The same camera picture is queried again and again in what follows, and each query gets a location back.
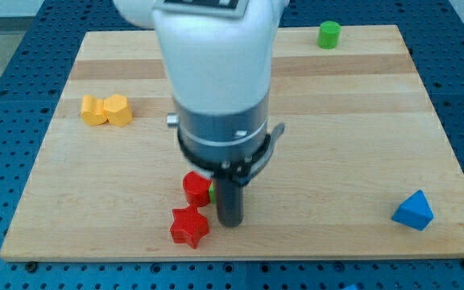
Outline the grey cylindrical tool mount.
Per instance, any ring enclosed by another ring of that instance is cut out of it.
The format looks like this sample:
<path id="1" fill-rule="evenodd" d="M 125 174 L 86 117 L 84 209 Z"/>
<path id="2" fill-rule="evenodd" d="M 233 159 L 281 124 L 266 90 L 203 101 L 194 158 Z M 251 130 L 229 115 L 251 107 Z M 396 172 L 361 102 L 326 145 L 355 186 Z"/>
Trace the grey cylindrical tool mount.
<path id="1" fill-rule="evenodd" d="M 176 129 L 186 160 L 199 172 L 238 186 L 249 184 L 266 167 L 285 131 L 282 122 L 267 130 L 267 96 L 250 108 L 225 113 L 174 104 L 176 111 L 166 123 Z"/>

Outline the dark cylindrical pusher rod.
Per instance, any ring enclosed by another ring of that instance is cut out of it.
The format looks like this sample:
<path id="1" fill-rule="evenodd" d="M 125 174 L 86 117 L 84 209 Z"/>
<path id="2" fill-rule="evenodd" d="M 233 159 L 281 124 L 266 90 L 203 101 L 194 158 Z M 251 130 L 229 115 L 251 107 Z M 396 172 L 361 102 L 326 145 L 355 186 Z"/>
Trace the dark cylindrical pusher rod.
<path id="1" fill-rule="evenodd" d="M 228 178 L 213 180 L 218 221 L 226 227 L 236 227 L 243 219 L 243 189 Z"/>

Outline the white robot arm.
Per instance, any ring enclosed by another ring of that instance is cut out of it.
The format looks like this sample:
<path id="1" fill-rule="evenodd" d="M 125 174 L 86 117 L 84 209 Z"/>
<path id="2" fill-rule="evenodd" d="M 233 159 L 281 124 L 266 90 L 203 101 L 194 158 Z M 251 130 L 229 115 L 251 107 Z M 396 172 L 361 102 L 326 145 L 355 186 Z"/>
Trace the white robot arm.
<path id="1" fill-rule="evenodd" d="M 175 110 L 167 117 L 188 162 L 211 178 L 219 222 L 238 226 L 243 189 L 269 162 L 284 124 L 268 126 L 271 58 L 286 2 L 115 0 L 155 31 Z"/>

